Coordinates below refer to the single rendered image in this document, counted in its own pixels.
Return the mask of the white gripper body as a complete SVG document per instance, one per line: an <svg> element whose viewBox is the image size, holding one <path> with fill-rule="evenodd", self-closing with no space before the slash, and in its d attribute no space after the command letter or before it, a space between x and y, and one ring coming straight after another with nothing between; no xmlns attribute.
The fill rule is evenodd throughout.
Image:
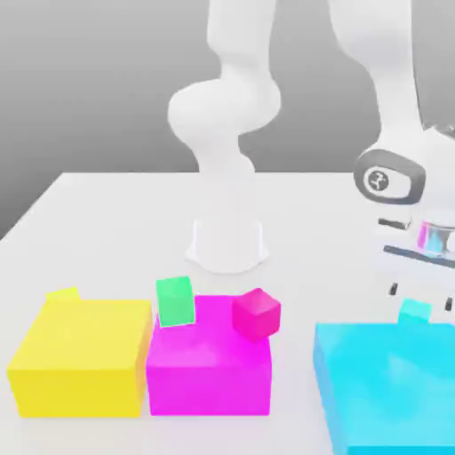
<svg viewBox="0 0 455 455"><path fill-rule="evenodd" d="M455 253L442 255L386 244L379 254L379 264L393 277L392 282L406 282L409 288L455 298Z"/></svg>

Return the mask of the small cyan cube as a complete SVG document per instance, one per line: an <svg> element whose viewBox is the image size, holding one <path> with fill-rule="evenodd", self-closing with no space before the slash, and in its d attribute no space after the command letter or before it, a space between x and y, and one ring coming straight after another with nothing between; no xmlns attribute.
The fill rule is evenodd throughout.
<svg viewBox="0 0 455 455"><path fill-rule="evenodd" d="M432 305L415 299L404 299L398 315L398 323L428 323Z"/></svg>

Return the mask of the small magenta cube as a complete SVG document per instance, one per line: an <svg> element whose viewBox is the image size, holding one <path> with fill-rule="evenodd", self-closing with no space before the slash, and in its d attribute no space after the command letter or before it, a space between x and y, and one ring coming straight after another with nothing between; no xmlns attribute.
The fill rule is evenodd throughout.
<svg viewBox="0 0 455 455"><path fill-rule="evenodd" d="M233 327L251 342L267 338L280 329L282 304L261 288L235 296Z"/></svg>

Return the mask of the small green cube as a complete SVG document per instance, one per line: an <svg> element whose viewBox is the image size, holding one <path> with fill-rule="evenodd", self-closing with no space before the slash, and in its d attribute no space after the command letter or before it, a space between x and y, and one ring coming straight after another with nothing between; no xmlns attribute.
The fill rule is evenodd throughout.
<svg viewBox="0 0 455 455"><path fill-rule="evenodd" d="M188 276L157 280L156 297L161 327L193 324L196 321L195 297Z"/></svg>

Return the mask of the small yellow cube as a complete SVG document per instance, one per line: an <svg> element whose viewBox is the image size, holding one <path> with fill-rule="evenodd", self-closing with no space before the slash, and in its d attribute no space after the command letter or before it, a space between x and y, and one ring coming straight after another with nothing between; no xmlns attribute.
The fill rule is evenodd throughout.
<svg viewBox="0 0 455 455"><path fill-rule="evenodd" d="M65 289L60 289L57 291L51 291L46 294L46 302L54 301L79 301L80 296L77 288L75 286L68 287Z"/></svg>

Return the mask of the large cyan box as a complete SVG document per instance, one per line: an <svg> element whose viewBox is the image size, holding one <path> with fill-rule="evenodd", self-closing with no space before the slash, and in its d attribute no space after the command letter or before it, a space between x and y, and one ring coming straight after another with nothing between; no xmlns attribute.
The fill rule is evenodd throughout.
<svg viewBox="0 0 455 455"><path fill-rule="evenodd" d="M332 455L455 455L455 326L318 323Z"/></svg>

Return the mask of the large magenta box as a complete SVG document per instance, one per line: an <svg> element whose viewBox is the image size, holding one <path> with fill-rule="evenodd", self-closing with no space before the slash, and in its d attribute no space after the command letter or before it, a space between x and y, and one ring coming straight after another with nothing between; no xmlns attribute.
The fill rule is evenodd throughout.
<svg viewBox="0 0 455 455"><path fill-rule="evenodd" d="M153 416L267 416L272 357L232 323L230 295L198 295L196 322L152 333L146 363Z"/></svg>

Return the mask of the large yellow box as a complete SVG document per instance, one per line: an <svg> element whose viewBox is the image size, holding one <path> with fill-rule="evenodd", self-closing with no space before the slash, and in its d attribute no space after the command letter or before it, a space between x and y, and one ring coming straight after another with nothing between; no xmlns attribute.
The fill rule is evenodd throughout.
<svg viewBox="0 0 455 455"><path fill-rule="evenodd" d="M22 418L138 418L148 300L49 299L7 367Z"/></svg>

